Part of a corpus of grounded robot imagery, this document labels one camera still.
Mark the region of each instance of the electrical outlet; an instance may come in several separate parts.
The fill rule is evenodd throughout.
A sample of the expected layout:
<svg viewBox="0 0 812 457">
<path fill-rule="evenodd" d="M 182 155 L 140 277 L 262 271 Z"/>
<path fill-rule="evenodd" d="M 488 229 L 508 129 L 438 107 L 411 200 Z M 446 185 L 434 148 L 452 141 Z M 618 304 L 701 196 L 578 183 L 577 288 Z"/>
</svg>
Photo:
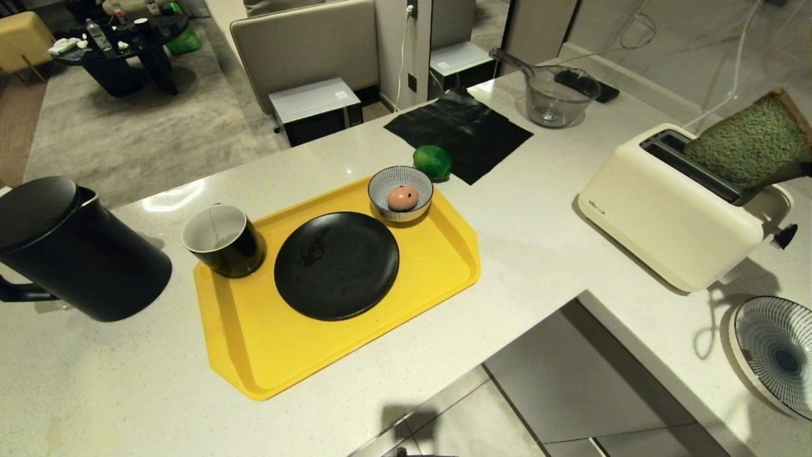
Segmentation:
<svg viewBox="0 0 812 457">
<path fill-rule="evenodd" d="M 412 12 L 409 15 L 417 19 L 417 0 L 406 0 L 406 7 L 412 7 Z"/>
</svg>

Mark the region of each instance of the toaster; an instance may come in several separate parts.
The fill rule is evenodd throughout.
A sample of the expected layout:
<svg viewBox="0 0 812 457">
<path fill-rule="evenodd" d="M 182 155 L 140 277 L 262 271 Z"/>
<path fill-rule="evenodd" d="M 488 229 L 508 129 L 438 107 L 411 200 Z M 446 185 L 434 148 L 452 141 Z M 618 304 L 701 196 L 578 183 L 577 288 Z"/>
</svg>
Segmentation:
<svg viewBox="0 0 812 457">
<path fill-rule="evenodd" d="M 778 185 L 743 194 L 691 163 L 695 139 L 661 124 L 617 146 L 578 195 L 583 215 L 686 292 L 705 289 L 773 232 L 793 206 Z"/>
</svg>

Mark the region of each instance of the lime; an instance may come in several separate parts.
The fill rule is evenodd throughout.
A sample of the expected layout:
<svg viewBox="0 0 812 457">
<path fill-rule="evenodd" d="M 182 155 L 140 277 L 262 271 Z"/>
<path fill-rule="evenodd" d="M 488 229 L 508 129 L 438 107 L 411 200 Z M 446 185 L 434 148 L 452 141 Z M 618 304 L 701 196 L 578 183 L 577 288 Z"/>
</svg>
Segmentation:
<svg viewBox="0 0 812 457">
<path fill-rule="evenodd" d="M 423 145 L 415 149 L 414 167 L 432 181 L 445 181 L 451 175 L 451 155 L 440 146 Z"/>
</svg>

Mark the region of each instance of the black coffee table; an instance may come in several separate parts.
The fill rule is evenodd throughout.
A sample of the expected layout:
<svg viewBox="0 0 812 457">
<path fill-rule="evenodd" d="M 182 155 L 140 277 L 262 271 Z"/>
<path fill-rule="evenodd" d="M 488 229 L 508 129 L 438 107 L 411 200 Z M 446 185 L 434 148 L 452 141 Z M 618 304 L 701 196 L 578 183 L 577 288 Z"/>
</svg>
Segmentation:
<svg viewBox="0 0 812 457">
<path fill-rule="evenodd" d="M 165 15 L 149 20 L 152 25 L 145 33 L 136 28 L 112 30 L 109 25 L 100 24 L 113 49 L 102 52 L 88 35 L 88 47 L 74 48 L 68 52 L 52 56 L 54 60 L 67 65 L 81 66 L 90 73 L 108 94 L 114 97 L 133 94 L 142 89 L 139 72 L 130 67 L 127 59 L 137 57 L 144 65 L 149 78 L 158 88 L 176 95 L 178 88 L 172 80 L 172 65 L 166 57 L 163 46 L 180 36 L 189 26 L 186 16 L 180 13 Z M 119 41 L 129 48 L 120 50 Z"/>
</svg>

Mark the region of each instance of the speckled countertop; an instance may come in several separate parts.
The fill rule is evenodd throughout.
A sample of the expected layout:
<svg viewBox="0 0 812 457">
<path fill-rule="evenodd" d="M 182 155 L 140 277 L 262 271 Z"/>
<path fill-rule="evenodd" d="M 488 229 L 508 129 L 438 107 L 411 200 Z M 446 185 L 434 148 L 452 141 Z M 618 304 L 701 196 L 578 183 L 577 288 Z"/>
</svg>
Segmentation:
<svg viewBox="0 0 812 457">
<path fill-rule="evenodd" d="M 742 294 L 812 302 L 810 200 L 793 192 L 789 249 L 762 245 L 738 281 L 675 294 L 572 209 L 614 146 L 668 117 L 625 95 L 545 130 L 521 114 L 523 84 L 513 74 L 471 92 L 535 136 L 474 186 L 440 185 L 479 235 L 476 285 L 255 402 L 209 368 L 183 222 L 212 202 L 256 219 L 410 163 L 412 149 L 387 117 L 135 202 L 116 213 L 175 266 L 150 307 L 109 324 L 0 307 L 0 455 L 343 457 L 578 295 L 733 455 L 808 455 L 812 424 L 753 396 L 712 329 Z"/>
</svg>

